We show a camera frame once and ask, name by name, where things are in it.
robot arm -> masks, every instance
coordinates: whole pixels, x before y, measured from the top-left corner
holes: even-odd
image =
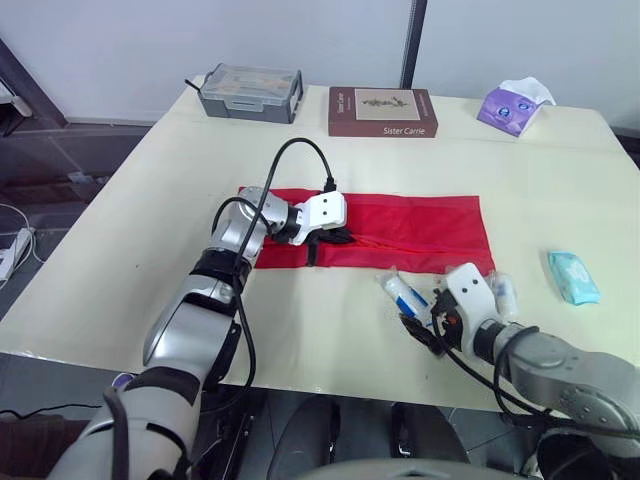
[[[240,197],[257,206],[262,192],[250,187]],[[244,288],[265,237],[301,245],[314,230],[346,223],[346,203],[339,192],[296,206],[269,192],[261,212],[267,225],[262,218],[255,225],[236,268],[254,212],[245,203],[232,204],[228,219],[216,226],[209,246],[150,330],[145,370],[115,397],[124,419],[118,424],[117,415],[103,406],[49,478],[123,480],[122,471],[131,479],[185,475],[202,386],[226,375],[240,335],[240,325],[233,321],[238,308],[234,288]]]
[[[625,435],[637,434],[640,415],[640,375],[632,364],[503,323],[493,293],[473,264],[446,275],[443,287],[432,314],[443,319],[442,339],[449,348],[494,365],[524,398],[568,416],[575,422],[568,431],[587,435],[606,454],[640,457],[637,435]]]

white table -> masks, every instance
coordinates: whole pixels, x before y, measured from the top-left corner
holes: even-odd
[[[261,185],[278,147],[316,141],[344,192],[479,195],[497,267],[522,323],[640,363],[638,171],[595,111],[545,107],[516,139],[475,120],[479,100],[434,97],[435,139],[327,136],[328,89],[309,87],[293,125],[208,118],[191,89],[147,134],[0,323],[0,350],[137,372],[145,334],[198,259],[217,206]],[[293,146],[274,187],[320,188]],[[561,300],[549,249],[577,253],[600,305]],[[400,325],[372,269],[259,270],[245,290],[255,385],[494,409],[491,393]],[[431,275],[406,275],[423,292]],[[229,383],[248,370],[241,342]]]

book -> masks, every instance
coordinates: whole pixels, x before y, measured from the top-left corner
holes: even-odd
[[[329,89],[332,137],[432,138],[437,130],[438,120],[424,89]]]

gray plastic box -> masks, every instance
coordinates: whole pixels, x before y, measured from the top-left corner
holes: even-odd
[[[300,70],[220,63],[207,74],[198,96],[210,117],[291,123],[302,93]]]

red cloth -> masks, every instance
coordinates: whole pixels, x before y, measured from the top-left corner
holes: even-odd
[[[291,204],[317,192],[272,190]],[[478,197],[398,197],[345,193],[347,228],[355,242],[320,243],[317,266],[371,267],[444,273],[473,262],[486,275],[495,268]],[[267,239],[257,268],[295,268],[307,263],[307,248]]]

